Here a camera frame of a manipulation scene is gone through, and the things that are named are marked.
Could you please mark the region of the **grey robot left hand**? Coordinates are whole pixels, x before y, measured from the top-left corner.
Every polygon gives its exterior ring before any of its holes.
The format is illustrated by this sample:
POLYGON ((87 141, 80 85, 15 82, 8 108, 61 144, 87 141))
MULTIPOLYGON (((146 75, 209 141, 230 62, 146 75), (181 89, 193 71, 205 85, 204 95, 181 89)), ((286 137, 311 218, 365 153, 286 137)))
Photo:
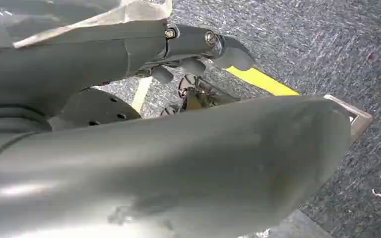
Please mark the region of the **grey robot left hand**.
POLYGON ((237 238, 285 219, 335 172, 351 123, 323 97, 51 128, 74 94, 167 59, 166 27, 0 46, 0 238, 237 238))

